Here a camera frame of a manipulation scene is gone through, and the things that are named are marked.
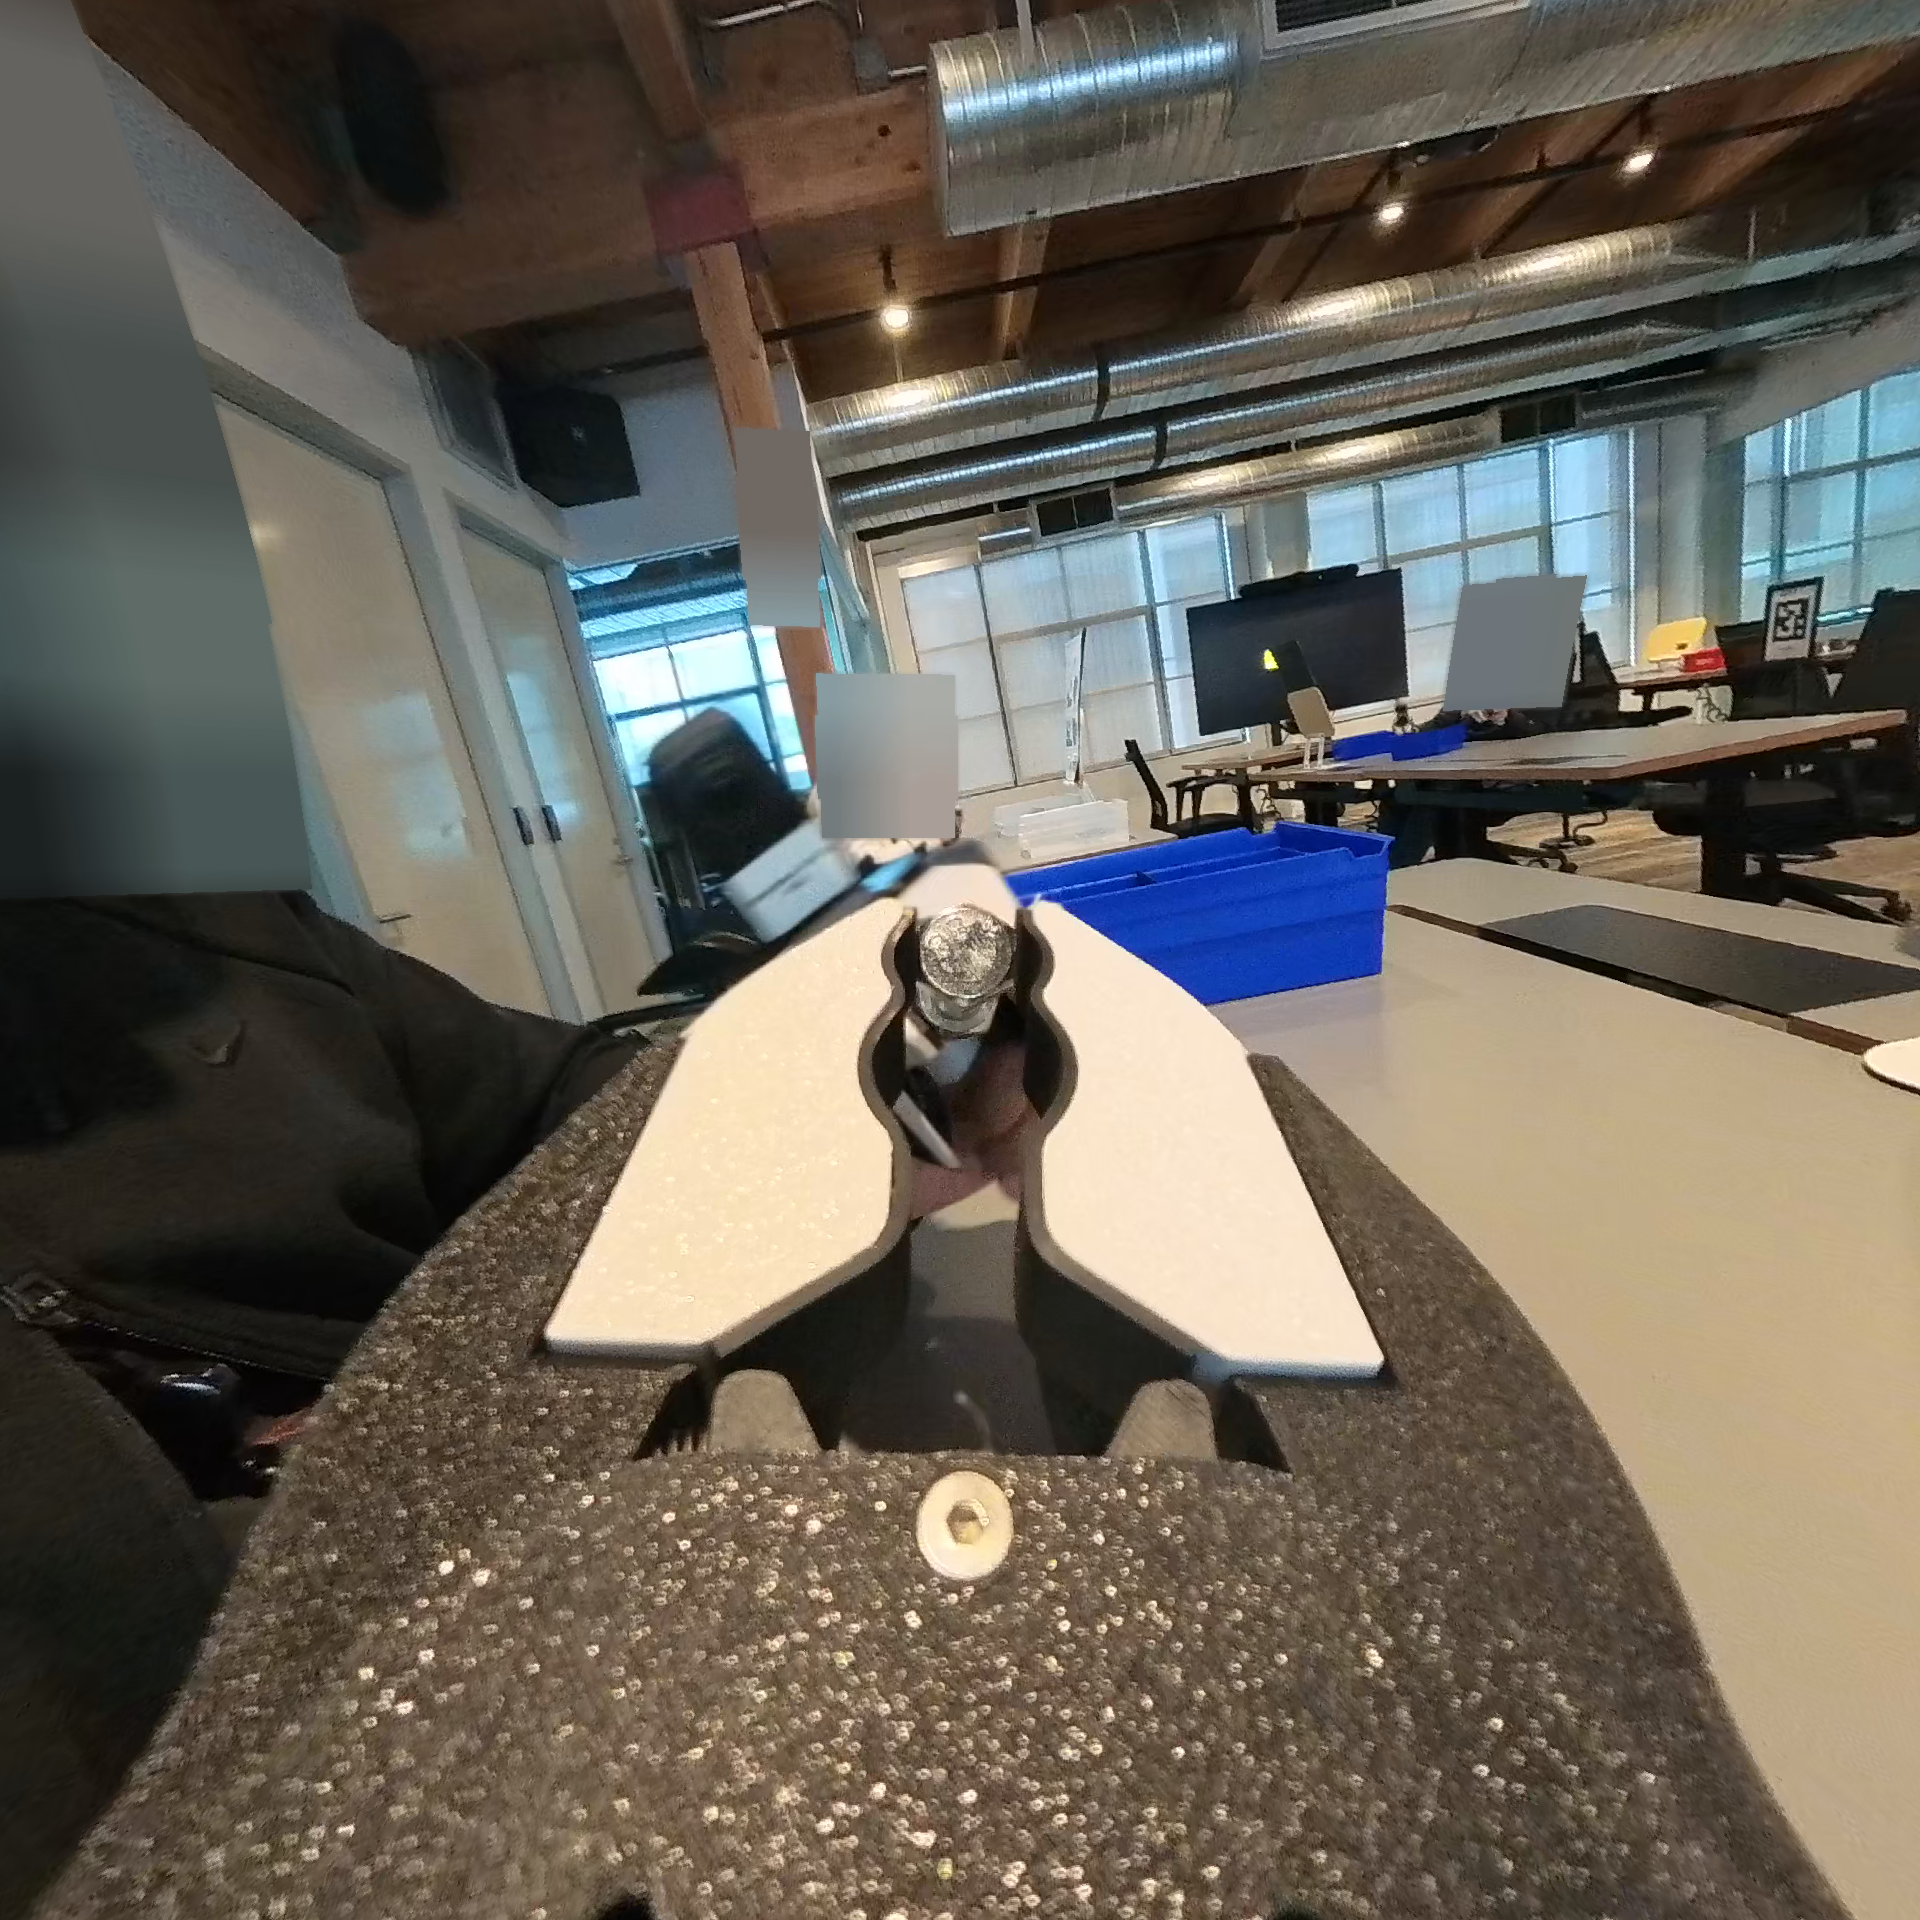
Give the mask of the wooden support post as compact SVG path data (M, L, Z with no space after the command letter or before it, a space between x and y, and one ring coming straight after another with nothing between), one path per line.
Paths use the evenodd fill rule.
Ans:
M770 627L808 768L817 766L818 677L833 672L820 608L820 488L804 429L781 421L740 252L747 193L712 163L647 184L657 252L690 292L732 454L747 618Z

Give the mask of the long grey office table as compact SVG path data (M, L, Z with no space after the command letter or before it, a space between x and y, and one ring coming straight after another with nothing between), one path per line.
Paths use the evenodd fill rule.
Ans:
M1404 818L1432 818L1440 856L1492 856L1492 815L1614 812L1639 803L1654 785L1694 785L1705 809L1698 888L1731 899L1751 888L1759 785L1820 758L1836 758L1847 781L1853 764L1879 750L1894 752L1899 764L1915 761L1915 723L1906 712L1877 706L1713 725L1681 716L1663 725L1470 741L1426 757L1237 754L1200 758L1193 777L1282 787L1315 823L1373 797L1381 831Z

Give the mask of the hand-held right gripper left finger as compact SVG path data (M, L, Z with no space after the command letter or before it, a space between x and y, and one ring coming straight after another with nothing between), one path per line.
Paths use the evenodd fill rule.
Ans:
M858 908L685 1033L543 1326L550 1357L786 1381L827 1446L899 1340L914 1159L900 900Z

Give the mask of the silver hex bolt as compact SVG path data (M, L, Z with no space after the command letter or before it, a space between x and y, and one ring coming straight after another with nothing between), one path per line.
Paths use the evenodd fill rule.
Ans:
M1017 970L1017 927L975 903L916 917L914 1015L932 1045L990 1033Z

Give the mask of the black office chair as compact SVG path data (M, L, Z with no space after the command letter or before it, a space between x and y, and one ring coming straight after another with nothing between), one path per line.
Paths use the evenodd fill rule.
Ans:
M1882 732L1822 739L1764 757L1754 771L1714 766L1674 787L1654 823L1702 847L1702 892L1748 903L1803 903L1844 919L1909 924L1910 903L1870 882L1800 870L1806 854L1917 831L1917 590L1884 587L1853 656L1837 674L1829 716L1899 709Z
M1188 772L1166 787L1149 768L1147 754L1136 737L1121 741L1121 754L1144 787L1147 825L1151 829L1174 839L1188 839L1209 831L1256 827L1250 789L1237 772ZM1234 805L1230 809L1209 812L1204 806L1204 795L1215 787L1234 791Z

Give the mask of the person's left forearm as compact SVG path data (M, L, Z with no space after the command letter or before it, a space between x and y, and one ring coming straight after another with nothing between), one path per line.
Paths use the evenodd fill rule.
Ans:
M487 1000L341 921L329 940L397 1071L443 1228L658 1042Z

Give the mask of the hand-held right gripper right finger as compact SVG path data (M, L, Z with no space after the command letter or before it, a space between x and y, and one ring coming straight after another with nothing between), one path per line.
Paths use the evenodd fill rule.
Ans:
M1061 903L1021 912L1017 1331L1061 1452L1276 1455L1266 1386L1387 1350L1235 1034Z

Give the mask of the large black screen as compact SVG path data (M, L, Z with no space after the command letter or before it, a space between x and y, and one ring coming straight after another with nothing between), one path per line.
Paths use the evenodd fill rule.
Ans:
M1406 699L1402 573L1349 563L1200 603L1188 660L1201 737L1285 728L1289 696L1308 689L1333 713Z

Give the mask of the person's left hand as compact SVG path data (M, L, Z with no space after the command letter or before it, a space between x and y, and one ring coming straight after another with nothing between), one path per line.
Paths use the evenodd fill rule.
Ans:
M944 1091L944 1146L911 1145L910 1217L924 1220L987 1191L1023 1197L1025 1139L1037 1115L1025 1096L1025 1050L1020 1042L987 1045L971 1069Z

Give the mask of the black desk mat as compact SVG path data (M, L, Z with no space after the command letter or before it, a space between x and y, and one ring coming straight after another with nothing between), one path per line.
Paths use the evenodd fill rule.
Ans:
M1879 958L1577 903L1481 926L1499 943L1590 970L1642 975L1774 1016L1917 990L1917 970Z

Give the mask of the black wall speaker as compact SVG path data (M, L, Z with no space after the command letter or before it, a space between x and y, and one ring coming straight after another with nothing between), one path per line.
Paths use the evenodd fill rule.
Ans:
M577 386L499 390L516 471L556 509L637 497L638 475L628 414L616 396Z

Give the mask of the white plastic box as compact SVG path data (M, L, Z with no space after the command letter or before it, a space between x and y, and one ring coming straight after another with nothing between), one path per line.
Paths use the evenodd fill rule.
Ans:
M991 836L1009 861L1047 866L1119 851L1130 843L1133 823L1119 797L1058 795L999 805L991 812Z

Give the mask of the white door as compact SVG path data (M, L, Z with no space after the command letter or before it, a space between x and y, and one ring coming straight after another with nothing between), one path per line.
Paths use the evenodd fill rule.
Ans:
M540 965L380 479L215 400L284 690L377 937L547 1015Z
M657 953L604 777L600 734L567 649L555 573L467 525L461 546L529 757L536 836L558 866L596 992L609 1010L637 1004Z

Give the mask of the long silver air duct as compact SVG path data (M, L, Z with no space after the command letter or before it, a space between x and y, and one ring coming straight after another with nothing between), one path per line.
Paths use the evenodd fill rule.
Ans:
M1041 470L1037 459L997 456L892 479L837 481L829 502L851 532L869 538L966 518L999 518L1012 534L1031 540L1065 538L1300 488L1461 462L1592 431L1713 412L1739 399L1751 383L1748 372L1645 375L1308 443L1198 456L1139 471L1121 471L1115 456L1074 475L1062 464Z
M1660 300L1879 264L1915 252L1915 227L1912 186L1722 207L1256 302L1182 333L1044 363L993 363L833 396L809 404L804 423L826 471L892 468Z

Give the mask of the large silver air duct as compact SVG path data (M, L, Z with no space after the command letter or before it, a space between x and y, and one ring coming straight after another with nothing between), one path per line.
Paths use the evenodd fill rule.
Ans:
M950 234L1915 39L1915 3L1110 5L929 47Z

